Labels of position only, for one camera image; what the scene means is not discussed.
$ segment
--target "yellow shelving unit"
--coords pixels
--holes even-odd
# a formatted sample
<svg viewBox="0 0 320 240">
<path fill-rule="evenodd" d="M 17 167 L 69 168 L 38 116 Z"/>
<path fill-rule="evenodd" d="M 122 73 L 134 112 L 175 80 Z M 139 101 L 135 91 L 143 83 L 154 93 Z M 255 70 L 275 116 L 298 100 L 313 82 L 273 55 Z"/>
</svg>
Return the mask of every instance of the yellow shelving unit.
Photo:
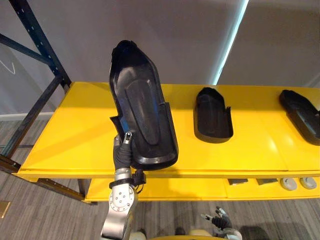
<svg viewBox="0 0 320 240">
<path fill-rule="evenodd" d="M 259 186 L 256 178 L 320 176 L 320 147 L 306 142 L 279 103 L 283 89 L 306 96 L 320 109 L 320 89 L 302 87 L 234 86 L 216 88 L 231 106 L 233 137 L 224 143 L 195 137 L 193 109 L 204 85 L 163 84 L 170 103 L 179 147 L 171 167 L 146 172 L 142 200 L 232 200 L 319 197 L 314 190 L 284 190 L 279 183 Z M 87 201 L 105 201 L 114 176 L 113 138 L 116 116 L 108 83 L 73 82 L 41 133 L 17 176 L 92 179 Z M 226 185 L 227 178 L 248 183 Z"/>
<path fill-rule="evenodd" d="M 139 194 L 140 201 L 231 201 L 231 200 L 279 200 L 320 198 L 320 178 L 315 177 L 317 188 L 306 189 L 298 178 L 294 178 L 297 189 L 288 191 L 279 182 L 258 185 L 257 180 L 229 185 L 225 178 L 150 178 Z M 107 178 L 91 180 L 89 202 L 108 201 L 109 183 Z"/>
</svg>

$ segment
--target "dark metal shelf frame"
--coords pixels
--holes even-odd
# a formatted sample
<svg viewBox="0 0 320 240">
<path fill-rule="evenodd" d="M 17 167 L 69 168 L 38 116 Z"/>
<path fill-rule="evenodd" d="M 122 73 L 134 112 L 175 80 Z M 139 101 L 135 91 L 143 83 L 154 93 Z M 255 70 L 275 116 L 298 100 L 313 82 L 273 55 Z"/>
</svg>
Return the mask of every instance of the dark metal shelf frame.
<svg viewBox="0 0 320 240">
<path fill-rule="evenodd" d="M 11 3 L 15 13 L 19 17 L 40 54 L 6 37 L 3 34 L 0 34 L 0 43 L 48 65 L 55 76 L 48 87 L 41 94 L 39 99 L 35 102 L 27 116 L 23 119 L 9 142 L 2 149 L 0 154 L 0 170 L 8 174 L 14 174 L 19 171 L 21 165 L 13 161 L 11 158 L 16 149 L 19 147 L 22 139 L 57 87 L 61 85 L 66 93 L 70 87 L 71 80 L 68 77 L 64 67 L 60 63 L 55 51 L 51 47 L 46 35 L 41 29 L 27 0 L 9 0 L 9 2 Z M 48 178 L 39 178 L 37 182 L 33 183 L 48 190 L 65 195 L 69 198 L 84 201 L 89 187 L 86 181 L 87 179 L 78 179 L 79 192 Z"/>
</svg>

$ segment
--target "gray carpet floor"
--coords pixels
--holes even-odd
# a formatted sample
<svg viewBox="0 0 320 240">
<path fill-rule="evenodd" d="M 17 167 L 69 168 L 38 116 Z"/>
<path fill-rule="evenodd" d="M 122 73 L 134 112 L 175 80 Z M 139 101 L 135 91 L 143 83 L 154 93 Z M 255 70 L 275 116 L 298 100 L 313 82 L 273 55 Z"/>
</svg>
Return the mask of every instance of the gray carpet floor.
<svg viewBox="0 0 320 240">
<path fill-rule="evenodd" d="M 46 123 L 35 121 L 21 144 L 34 144 Z M 0 122 L 0 145 L 7 143 L 18 124 Z M 19 148 L 13 159 L 23 163 L 29 151 Z M 74 179 L 59 182 L 78 190 Z M 107 202 L 88 205 L 4 172 L 0 201 L 11 201 L 0 219 L 0 240 L 96 240 L 108 211 Z M 148 238 L 173 235 L 176 227 L 212 232 L 213 226 L 200 214 L 214 215 L 216 206 L 229 213 L 245 240 L 320 240 L 320 199 L 139 202 L 134 229 L 145 229 Z"/>
</svg>

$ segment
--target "robotic arm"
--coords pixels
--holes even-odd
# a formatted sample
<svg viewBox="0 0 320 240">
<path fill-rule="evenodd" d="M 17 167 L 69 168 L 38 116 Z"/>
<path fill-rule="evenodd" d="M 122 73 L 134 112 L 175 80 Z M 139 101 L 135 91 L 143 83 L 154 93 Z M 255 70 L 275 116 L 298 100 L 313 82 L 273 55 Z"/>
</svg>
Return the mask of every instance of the robotic arm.
<svg viewBox="0 0 320 240">
<path fill-rule="evenodd" d="M 124 135 L 121 144 L 119 136 L 113 142 L 114 181 L 109 196 L 109 210 L 104 221 L 101 239 L 128 240 L 132 230 L 133 212 L 138 202 L 135 186 L 146 183 L 142 170 L 131 173 L 130 165 L 132 133 Z"/>
</svg>

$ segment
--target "small gray object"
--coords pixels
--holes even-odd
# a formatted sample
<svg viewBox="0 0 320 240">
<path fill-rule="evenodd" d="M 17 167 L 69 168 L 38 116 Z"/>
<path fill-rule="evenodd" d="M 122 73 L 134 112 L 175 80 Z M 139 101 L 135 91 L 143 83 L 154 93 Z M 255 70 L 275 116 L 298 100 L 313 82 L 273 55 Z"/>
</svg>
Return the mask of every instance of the small gray object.
<svg viewBox="0 0 320 240">
<path fill-rule="evenodd" d="M 302 177 L 300 178 L 301 185 L 306 189 L 315 189 L 317 187 L 317 183 L 313 177 Z"/>
<path fill-rule="evenodd" d="M 281 178 L 280 184 L 284 189 L 286 189 L 288 191 L 293 191 L 293 190 L 297 189 L 297 183 L 291 177 Z"/>
</svg>

